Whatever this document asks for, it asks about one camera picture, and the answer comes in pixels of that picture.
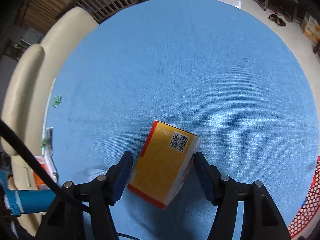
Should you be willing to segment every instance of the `pair of shoes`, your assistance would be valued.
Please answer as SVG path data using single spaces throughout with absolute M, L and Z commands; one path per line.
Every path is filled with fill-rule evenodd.
M 284 22 L 284 20 L 279 18 L 276 14 L 270 14 L 268 19 L 272 22 L 275 22 L 276 25 L 278 25 L 279 27 L 286 27 L 287 26 L 287 24 Z

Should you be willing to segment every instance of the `red plastic mesh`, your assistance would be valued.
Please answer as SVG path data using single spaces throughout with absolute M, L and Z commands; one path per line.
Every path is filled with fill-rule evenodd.
M 311 221 L 320 207 L 320 156 L 307 197 L 293 221 L 288 226 L 290 237 L 294 238 Z

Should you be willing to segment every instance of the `metal screw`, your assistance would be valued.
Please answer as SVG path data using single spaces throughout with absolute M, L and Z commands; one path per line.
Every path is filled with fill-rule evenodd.
M 68 188 L 72 186 L 72 181 L 67 181 L 63 184 L 64 187 Z
M 261 180 L 256 180 L 255 181 L 255 184 L 258 186 L 258 187 L 262 187 L 263 186 L 263 182 Z
M 230 177 L 228 175 L 221 175 L 221 179 L 223 181 L 228 181 L 230 179 Z
M 104 181 L 105 179 L 107 178 L 107 176 L 106 175 L 99 175 L 98 177 L 97 177 L 97 179 L 99 180 L 99 181 Z

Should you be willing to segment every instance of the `chair backrest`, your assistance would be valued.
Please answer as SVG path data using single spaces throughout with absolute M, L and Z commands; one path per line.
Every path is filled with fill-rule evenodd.
M 39 69 L 44 60 L 44 49 L 39 44 L 30 46 L 18 62 L 5 95 L 1 119 L 23 141 L 30 100 Z M 15 150 L 1 138 L 4 151 L 16 155 Z
M 98 23 L 82 8 L 63 15 L 41 42 L 45 51 L 31 97 L 24 143 L 34 155 L 41 155 L 43 119 L 54 78 L 73 49 Z

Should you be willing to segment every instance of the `table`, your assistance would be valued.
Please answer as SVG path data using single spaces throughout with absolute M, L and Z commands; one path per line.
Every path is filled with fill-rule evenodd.
M 287 224 L 308 192 L 318 152 L 308 81 L 275 33 L 228 4 L 151 0 L 120 11 L 69 56 L 57 95 L 46 125 L 60 185 L 88 181 L 88 169 L 126 150 L 136 161 L 160 120 L 197 134 L 221 173 L 262 180 Z M 111 207 L 118 232 L 149 240 L 206 239 L 215 212 L 194 171 L 165 211 L 127 189 Z M 234 239 L 242 214 L 240 204 Z

